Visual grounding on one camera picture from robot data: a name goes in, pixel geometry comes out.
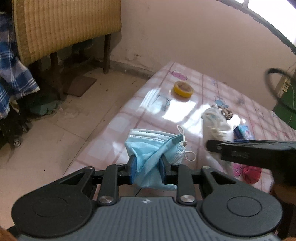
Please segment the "blue surgical mask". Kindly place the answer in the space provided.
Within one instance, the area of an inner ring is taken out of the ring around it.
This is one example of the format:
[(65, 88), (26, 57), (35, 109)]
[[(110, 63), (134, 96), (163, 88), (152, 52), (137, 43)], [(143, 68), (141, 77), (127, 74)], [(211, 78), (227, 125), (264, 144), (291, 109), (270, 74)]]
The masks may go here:
[(129, 156), (135, 155), (137, 170), (134, 183), (140, 188), (174, 191), (176, 185), (163, 184), (158, 168), (161, 156), (165, 156), (170, 164), (181, 164), (184, 159), (196, 160), (196, 153), (186, 150), (185, 131), (177, 126), (179, 134), (165, 133), (155, 130), (133, 128), (125, 141)]

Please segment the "pink sock in bag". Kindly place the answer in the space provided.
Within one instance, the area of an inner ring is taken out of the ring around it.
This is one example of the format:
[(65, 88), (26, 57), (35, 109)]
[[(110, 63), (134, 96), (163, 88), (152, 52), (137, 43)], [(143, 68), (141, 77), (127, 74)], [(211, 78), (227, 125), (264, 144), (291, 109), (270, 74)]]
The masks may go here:
[(247, 184), (255, 184), (260, 180), (262, 168), (232, 163), (235, 178), (241, 178)]

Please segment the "blue tissue pack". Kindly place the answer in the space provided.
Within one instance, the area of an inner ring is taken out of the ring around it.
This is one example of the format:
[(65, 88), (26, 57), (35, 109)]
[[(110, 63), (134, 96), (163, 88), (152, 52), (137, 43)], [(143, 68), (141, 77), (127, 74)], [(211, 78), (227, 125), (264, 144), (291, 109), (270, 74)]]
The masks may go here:
[(254, 136), (246, 125), (238, 125), (234, 128), (234, 136), (238, 140), (253, 140)]

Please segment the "white cloth bag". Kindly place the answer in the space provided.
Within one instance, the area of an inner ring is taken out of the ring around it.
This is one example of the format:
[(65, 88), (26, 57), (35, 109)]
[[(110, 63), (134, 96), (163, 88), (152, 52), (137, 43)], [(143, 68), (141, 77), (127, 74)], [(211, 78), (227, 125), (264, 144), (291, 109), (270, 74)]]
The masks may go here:
[(221, 155), (208, 151), (206, 143), (208, 140), (234, 141), (233, 127), (227, 123), (222, 111), (216, 106), (205, 110), (202, 114), (203, 120), (203, 144), (205, 148), (205, 161), (203, 166), (213, 167), (221, 172), (233, 176), (232, 164), (229, 161), (221, 160)]

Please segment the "pink checkered tablecloth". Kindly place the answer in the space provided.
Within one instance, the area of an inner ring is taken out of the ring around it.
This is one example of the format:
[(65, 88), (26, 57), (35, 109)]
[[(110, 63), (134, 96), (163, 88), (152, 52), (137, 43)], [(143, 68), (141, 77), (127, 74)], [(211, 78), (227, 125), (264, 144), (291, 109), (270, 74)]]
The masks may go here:
[[(190, 98), (173, 91), (177, 81), (186, 82), (193, 88)], [(216, 103), (233, 111), (229, 125), (247, 125), (257, 140), (295, 140), (295, 130), (274, 112), (222, 82), (171, 62), (150, 78), (120, 110), (107, 114), (67, 173), (86, 166), (100, 170), (127, 162), (125, 141), (132, 128), (177, 134), (177, 126), (181, 126), (186, 134), (187, 150), (197, 155), (195, 161), (185, 159), (184, 162), (192, 168), (201, 167), (205, 161), (202, 114)]]

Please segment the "yellow tape roll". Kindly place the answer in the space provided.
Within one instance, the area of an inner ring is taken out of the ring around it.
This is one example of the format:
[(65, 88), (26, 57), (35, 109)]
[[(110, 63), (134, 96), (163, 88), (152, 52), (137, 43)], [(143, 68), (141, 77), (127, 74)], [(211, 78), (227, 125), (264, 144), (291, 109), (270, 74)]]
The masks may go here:
[(174, 86), (173, 86), (173, 91), (184, 98), (190, 98), (193, 93), (194, 90), (193, 88), (187, 84), (186, 82), (182, 82), (182, 81), (177, 81), (175, 82)]

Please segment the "blue plaid cloth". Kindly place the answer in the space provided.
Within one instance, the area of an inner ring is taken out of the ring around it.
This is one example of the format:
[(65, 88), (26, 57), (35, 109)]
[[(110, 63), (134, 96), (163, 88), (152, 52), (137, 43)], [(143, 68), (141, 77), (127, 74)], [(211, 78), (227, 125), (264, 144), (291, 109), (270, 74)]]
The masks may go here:
[(1, 118), (10, 111), (10, 102), (40, 90), (30, 70), (18, 58), (12, 19), (1, 12)]

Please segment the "woven rattan chair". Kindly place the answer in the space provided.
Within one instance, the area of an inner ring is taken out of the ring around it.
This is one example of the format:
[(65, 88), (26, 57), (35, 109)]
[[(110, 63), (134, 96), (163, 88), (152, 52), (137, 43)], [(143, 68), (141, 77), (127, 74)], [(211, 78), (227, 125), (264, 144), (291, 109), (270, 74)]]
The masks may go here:
[(29, 66), (50, 56), (53, 88), (64, 98), (57, 52), (74, 44), (104, 37), (105, 74), (110, 68), (111, 34), (121, 30), (120, 1), (12, 1), (12, 17), (21, 62)]

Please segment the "wall power socket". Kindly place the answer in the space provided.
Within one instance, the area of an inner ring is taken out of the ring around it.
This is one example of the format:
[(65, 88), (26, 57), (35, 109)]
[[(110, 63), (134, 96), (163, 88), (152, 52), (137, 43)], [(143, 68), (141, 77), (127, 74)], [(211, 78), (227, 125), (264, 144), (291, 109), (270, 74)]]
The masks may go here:
[(287, 92), (288, 88), (290, 86), (290, 78), (289, 77), (282, 77), (280, 79), (280, 81), (278, 82), (276, 88), (275, 88), (275, 91), (276, 93), (279, 93), (279, 92)]

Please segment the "window with dark frame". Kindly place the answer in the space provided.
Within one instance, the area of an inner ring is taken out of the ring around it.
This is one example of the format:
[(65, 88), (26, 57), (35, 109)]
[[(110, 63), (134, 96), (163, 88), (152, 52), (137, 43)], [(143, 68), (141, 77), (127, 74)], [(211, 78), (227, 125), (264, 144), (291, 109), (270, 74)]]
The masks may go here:
[(268, 28), (295, 53), (295, 1), (222, 1)]

